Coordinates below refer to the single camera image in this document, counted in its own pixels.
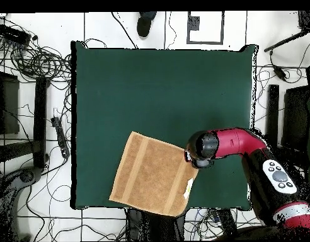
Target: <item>towel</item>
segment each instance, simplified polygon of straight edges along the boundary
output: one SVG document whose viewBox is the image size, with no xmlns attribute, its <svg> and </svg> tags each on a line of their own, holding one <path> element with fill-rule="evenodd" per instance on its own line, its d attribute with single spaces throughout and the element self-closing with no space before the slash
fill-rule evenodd
<svg viewBox="0 0 310 242">
<path fill-rule="evenodd" d="M 187 206 L 198 173 L 184 149 L 132 132 L 120 161 L 109 200 L 165 216 Z"/>
</svg>

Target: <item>green tabletop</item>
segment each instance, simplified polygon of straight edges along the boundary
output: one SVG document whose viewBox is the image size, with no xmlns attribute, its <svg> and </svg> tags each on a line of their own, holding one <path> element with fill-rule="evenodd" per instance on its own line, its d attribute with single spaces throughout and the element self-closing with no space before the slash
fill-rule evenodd
<svg viewBox="0 0 310 242">
<path fill-rule="evenodd" d="M 132 131 L 185 147 L 198 130 L 250 126 L 253 55 L 206 50 L 86 49 L 76 53 L 76 208 L 108 200 Z M 188 207 L 249 209 L 239 156 L 200 170 Z"/>
</svg>

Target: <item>shoe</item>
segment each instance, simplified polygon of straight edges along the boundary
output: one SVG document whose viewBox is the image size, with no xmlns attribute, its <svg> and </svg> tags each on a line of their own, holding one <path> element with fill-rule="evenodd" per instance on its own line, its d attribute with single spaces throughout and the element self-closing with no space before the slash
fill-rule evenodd
<svg viewBox="0 0 310 242">
<path fill-rule="evenodd" d="M 152 20 L 149 18 L 140 17 L 137 22 L 137 32 L 142 38 L 146 38 L 151 29 Z"/>
</svg>

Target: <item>plug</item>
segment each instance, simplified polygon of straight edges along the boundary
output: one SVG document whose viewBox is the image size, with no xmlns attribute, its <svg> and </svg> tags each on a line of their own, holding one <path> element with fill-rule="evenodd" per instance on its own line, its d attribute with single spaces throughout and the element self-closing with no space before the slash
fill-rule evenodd
<svg viewBox="0 0 310 242">
<path fill-rule="evenodd" d="M 286 81 L 286 74 L 279 66 L 274 66 L 273 71 L 279 79 Z"/>
</svg>

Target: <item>gray button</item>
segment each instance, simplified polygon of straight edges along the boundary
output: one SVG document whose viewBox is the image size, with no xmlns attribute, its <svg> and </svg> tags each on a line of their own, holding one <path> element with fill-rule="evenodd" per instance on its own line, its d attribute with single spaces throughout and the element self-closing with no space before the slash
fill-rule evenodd
<svg viewBox="0 0 310 242">
<path fill-rule="evenodd" d="M 286 182 L 288 180 L 286 173 L 283 171 L 275 171 L 273 173 L 273 179 L 277 182 Z"/>
</svg>

